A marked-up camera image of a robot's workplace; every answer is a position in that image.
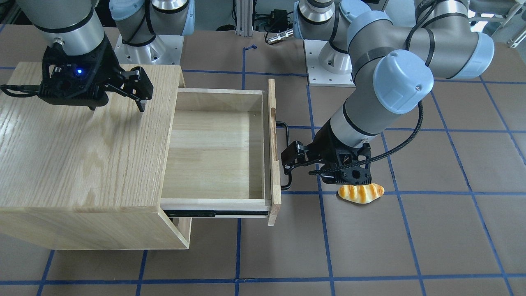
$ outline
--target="wooden cabinet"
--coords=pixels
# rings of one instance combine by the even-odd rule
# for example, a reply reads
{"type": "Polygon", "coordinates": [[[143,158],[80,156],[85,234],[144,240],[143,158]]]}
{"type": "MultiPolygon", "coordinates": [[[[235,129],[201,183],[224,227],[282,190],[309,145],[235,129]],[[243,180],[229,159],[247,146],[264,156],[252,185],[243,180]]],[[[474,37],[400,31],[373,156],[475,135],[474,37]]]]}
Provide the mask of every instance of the wooden cabinet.
{"type": "MultiPolygon", "coordinates": [[[[117,94],[94,112],[0,96],[0,232],[60,250],[187,249],[192,216],[274,224],[274,81],[192,89],[179,66],[143,67],[144,113],[117,94]]],[[[9,83],[38,84],[41,69],[20,63],[9,83]]]]}

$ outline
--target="metal plate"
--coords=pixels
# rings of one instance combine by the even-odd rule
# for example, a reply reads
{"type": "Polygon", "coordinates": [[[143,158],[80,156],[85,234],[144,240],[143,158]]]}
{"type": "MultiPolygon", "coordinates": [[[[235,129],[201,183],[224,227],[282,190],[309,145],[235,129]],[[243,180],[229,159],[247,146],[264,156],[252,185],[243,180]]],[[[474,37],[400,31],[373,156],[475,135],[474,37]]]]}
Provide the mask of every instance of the metal plate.
{"type": "MultiPolygon", "coordinates": [[[[170,35],[159,35],[163,42],[166,44],[169,50],[169,54],[163,55],[161,58],[156,59],[152,64],[154,65],[180,65],[181,64],[181,54],[183,53],[183,42],[185,40],[184,36],[170,36],[170,35]]],[[[119,59],[121,64],[133,64],[128,60],[127,54],[124,52],[124,47],[122,46],[123,37],[119,35],[117,40],[117,45],[115,46],[115,54],[119,59]]]]}
{"type": "Polygon", "coordinates": [[[321,66],[318,55],[327,41],[305,40],[305,62],[309,85],[356,87],[351,74],[335,74],[321,66]]]}

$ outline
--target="white mounting plate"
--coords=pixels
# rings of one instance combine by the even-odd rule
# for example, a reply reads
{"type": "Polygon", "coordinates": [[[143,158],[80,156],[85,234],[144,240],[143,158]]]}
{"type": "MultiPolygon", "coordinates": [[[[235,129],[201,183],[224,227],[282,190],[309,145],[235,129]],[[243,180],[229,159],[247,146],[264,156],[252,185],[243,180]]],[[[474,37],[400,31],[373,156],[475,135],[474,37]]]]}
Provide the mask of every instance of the white mounting plate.
{"type": "MultiPolygon", "coordinates": [[[[152,64],[154,65],[180,65],[181,64],[181,54],[183,53],[183,42],[185,40],[184,36],[171,36],[171,35],[159,35],[161,40],[166,44],[170,49],[169,54],[163,55],[161,58],[158,58],[152,64]]],[[[121,64],[131,64],[128,60],[128,55],[124,52],[123,37],[119,35],[117,40],[117,45],[115,46],[115,55],[121,64]]]]}
{"type": "Polygon", "coordinates": [[[323,68],[318,60],[321,49],[327,43],[323,40],[304,40],[305,63],[309,73],[309,85],[356,87],[351,74],[335,74],[323,68]]]}

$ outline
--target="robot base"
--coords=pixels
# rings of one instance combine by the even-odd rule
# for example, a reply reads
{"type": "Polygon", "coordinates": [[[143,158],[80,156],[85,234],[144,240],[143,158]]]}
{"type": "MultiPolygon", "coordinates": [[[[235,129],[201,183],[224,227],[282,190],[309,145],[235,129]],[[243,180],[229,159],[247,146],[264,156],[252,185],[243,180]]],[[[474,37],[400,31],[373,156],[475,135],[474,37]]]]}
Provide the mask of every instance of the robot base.
{"type": "MultiPolygon", "coordinates": [[[[151,63],[143,64],[153,64],[153,65],[179,65],[181,64],[181,54],[183,53],[183,41],[184,36],[170,36],[170,35],[160,35],[160,37],[166,47],[168,48],[167,52],[163,54],[160,58],[152,61],[151,63]]],[[[117,40],[117,45],[115,46],[115,55],[119,59],[121,64],[137,64],[128,59],[126,50],[123,46],[123,37],[119,35],[117,40]]]]}
{"type": "Polygon", "coordinates": [[[318,56],[327,41],[305,40],[305,62],[309,74],[309,85],[356,87],[351,74],[335,74],[327,71],[318,56]]]}

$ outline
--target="tiled floor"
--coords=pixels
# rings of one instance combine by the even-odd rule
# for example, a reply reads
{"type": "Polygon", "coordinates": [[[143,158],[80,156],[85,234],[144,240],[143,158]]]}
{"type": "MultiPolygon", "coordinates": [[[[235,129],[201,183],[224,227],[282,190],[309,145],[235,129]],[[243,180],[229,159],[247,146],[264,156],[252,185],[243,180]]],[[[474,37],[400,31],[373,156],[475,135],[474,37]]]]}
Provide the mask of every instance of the tiled floor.
{"type": "MultiPolygon", "coordinates": [[[[0,30],[6,83],[45,45],[33,27],[0,30]]],[[[277,117],[308,144],[353,89],[308,86],[303,60],[298,40],[196,32],[181,64],[188,87],[265,90],[275,78],[277,117]]],[[[482,77],[437,80],[415,141],[372,165],[386,194],[368,205],[337,198],[305,168],[275,227],[194,219],[187,251],[50,251],[0,235],[0,295],[526,295],[525,91],[526,66],[503,44],[482,77]]],[[[416,119],[372,141],[373,154],[416,119]]]]}

